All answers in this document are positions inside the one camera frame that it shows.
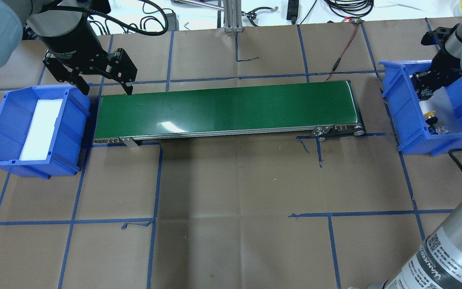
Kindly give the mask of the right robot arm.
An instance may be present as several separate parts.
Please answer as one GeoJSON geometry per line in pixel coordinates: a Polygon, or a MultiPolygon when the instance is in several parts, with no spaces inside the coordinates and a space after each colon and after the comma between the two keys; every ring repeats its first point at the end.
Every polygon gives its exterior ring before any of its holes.
{"type": "MultiPolygon", "coordinates": [[[[383,98],[394,121],[402,153],[459,151],[462,147],[462,22],[452,28],[427,32],[422,45],[438,45],[430,61],[381,61],[385,68],[383,98]],[[459,124],[457,133],[438,134],[434,113],[421,104],[447,88],[445,101],[459,124]]],[[[369,285],[370,289],[462,289],[462,202],[418,247],[394,278],[369,285]]]]}

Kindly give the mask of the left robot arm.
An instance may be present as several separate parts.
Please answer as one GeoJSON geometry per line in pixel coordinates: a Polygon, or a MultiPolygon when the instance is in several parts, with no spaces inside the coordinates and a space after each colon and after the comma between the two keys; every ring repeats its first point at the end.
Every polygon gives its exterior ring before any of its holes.
{"type": "Polygon", "coordinates": [[[110,11],[108,0],[0,0],[0,68],[29,27],[48,48],[43,63],[58,82],[86,95],[89,85],[83,75],[101,75],[132,94],[136,66],[124,49],[105,51],[88,20],[110,11]]]}

